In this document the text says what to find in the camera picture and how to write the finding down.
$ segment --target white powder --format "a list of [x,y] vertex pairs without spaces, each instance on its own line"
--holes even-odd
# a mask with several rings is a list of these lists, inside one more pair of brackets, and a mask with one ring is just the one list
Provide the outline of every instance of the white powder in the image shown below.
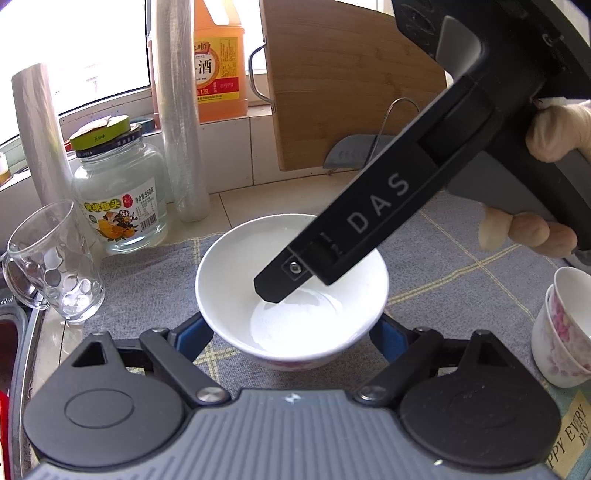
[[339,319],[341,303],[334,297],[298,288],[281,303],[261,300],[251,317],[251,335],[274,355],[312,355],[342,345],[351,335]]

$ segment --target wooden cutting board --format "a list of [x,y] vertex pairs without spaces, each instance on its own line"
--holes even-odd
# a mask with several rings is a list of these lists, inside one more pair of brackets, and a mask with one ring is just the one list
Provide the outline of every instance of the wooden cutting board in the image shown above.
[[[394,17],[335,0],[259,0],[281,170],[318,167],[351,134],[376,134],[388,106],[425,107],[443,69],[398,31]],[[408,102],[386,134],[416,115]]]

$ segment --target human hand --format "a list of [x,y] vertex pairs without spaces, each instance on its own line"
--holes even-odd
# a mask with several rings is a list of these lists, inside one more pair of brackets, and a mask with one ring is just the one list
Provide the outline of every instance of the human hand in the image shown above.
[[[578,148],[591,163],[591,108],[580,105],[553,105],[540,110],[525,137],[530,153],[552,163]],[[575,232],[566,225],[546,222],[535,213],[508,213],[485,206],[478,241],[483,250],[501,247],[507,236],[547,257],[561,258],[577,245]]]

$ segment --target bottle label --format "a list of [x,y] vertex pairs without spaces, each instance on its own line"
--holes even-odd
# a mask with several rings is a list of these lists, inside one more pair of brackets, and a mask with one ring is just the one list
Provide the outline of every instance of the bottle label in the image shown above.
[[198,103],[238,100],[238,37],[195,40]]
[[120,195],[100,202],[82,200],[80,204],[103,242],[120,242],[143,236],[158,223],[156,184],[153,177]]

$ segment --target metal hook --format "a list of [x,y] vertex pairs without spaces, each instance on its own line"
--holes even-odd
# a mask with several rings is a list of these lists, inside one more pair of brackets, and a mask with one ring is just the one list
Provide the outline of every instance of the metal hook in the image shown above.
[[378,141],[382,137],[382,134],[384,133],[384,128],[386,127],[386,121],[388,121],[388,117],[390,116],[390,112],[392,111],[392,108],[394,108],[394,105],[396,105],[398,102],[401,102],[402,100],[406,100],[407,102],[412,103],[414,105],[414,107],[417,109],[417,113],[421,112],[421,109],[418,107],[417,103],[413,99],[408,98],[408,97],[400,97],[400,98],[397,98],[396,100],[394,100],[392,103],[390,103],[390,106],[388,107],[388,110],[386,111],[386,115],[384,115],[384,120],[382,120],[382,126],[379,128],[379,133],[375,137],[374,146],[370,150],[368,158],[365,160],[365,164],[363,165],[364,168],[374,158],[375,149],[378,148]]
[[273,102],[273,100],[271,100],[269,97],[263,95],[261,92],[259,92],[256,89],[256,84],[255,84],[255,75],[254,72],[252,71],[252,58],[259,53],[263,48],[265,48],[265,46],[267,45],[267,38],[263,37],[262,38],[262,45],[258,48],[256,48],[249,56],[248,56],[248,79],[250,80],[251,83],[251,89],[253,91],[253,93],[259,97],[261,100],[263,100],[264,102],[270,103],[271,104],[271,110],[274,112],[275,111],[275,103]]

